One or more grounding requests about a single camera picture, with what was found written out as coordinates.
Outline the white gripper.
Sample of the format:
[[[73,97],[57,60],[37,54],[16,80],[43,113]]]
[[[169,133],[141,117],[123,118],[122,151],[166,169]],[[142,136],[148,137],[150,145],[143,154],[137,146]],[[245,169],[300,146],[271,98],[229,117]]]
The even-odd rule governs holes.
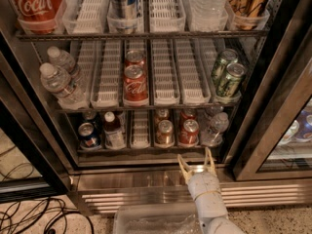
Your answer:
[[[227,209],[222,199],[219,180],[215,172],[215,161],[210,148],[205,148],[204,173],[194,175],[194,170],[180,154],[177,155],[177,160],[188,185],[188,190],[195,202],[198,217],[204,219],[227,216]]]

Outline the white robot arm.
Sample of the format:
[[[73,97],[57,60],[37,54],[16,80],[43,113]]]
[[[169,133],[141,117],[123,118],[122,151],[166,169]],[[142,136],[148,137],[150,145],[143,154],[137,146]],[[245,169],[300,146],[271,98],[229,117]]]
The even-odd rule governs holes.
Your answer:
[[[201,172],[197,172],[195,168],[189,166],[180,154],[177,155],[177,160],[188,191],[196,205],[202,233],[245,234],[228,218],[228,210],[222,199],[210,148],[205,148],[205,159]]]

